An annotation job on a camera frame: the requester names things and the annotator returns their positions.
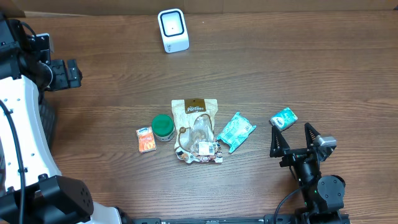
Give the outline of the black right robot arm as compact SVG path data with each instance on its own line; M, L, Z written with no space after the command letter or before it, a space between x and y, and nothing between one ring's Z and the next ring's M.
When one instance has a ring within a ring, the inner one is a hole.
M272 223L349 223L349 216L340 213L344 207L344 179L323 176L320 171L320 164L334 152L336 139L321 135L310 123L305 123L305 137L305 148L291 149L278 127L272 127L270 156L281 158L279 165L288 167L298 183L298 189L278 204ZM292 215L280 215L283 204L298 192L305 206Z

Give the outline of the green lid jar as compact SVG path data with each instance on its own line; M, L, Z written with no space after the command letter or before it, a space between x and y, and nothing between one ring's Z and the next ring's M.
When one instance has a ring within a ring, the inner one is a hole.
M175 136L175 125L169 115L157 115L152 120L151 126L155 137L160 141L171 141Z

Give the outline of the teal wet wipes pack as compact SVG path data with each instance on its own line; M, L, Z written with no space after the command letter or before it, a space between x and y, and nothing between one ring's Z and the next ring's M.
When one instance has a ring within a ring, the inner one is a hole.
M232 154L249 135L256 129L249 120L236 112L223 130L217 135L217 140L223 141L229 146L229 154Z

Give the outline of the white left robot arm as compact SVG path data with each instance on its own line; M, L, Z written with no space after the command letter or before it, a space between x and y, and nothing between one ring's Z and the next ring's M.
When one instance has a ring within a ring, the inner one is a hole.
M129 223L120 209L96 203L81 180L64 177L47 139L53 115L46 91L81 86L75 60L53 60L49 34L1 17L1 149L6 173L1 219L8 223Z

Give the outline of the green Kleenex tissue pack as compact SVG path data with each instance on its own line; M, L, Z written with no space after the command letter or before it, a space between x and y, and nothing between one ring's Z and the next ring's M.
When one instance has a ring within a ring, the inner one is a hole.
M291 127L291 125L293 125L297 120L297 115L289 107L286 107L273 115L270 118L270 123L271 125L276 126L279 131L284 131Z

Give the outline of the orange Kleenex tissue pack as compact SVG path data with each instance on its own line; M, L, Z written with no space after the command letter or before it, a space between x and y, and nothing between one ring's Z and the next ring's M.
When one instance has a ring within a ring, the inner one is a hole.
M151 127L145 127L136 131L138 148L140 153L151 152L157 149L154 134Z

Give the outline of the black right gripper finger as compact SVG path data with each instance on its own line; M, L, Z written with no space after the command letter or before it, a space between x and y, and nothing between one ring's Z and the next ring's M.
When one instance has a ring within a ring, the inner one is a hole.
M305 123L304 126L307 147L311 148L313 146L315 138L319 136L320 133L310 123Z
M284 156L285 153L290 150L290 146L277 126L272 127L271 135L270 157Z

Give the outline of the brown Pantree snack pouch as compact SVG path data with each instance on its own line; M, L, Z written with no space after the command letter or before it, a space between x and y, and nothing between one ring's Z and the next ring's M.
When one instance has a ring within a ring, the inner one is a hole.
M171 107L177 131L177 158L187 164L222 163L223 153L215 136L218 101L202 98L172 100Z

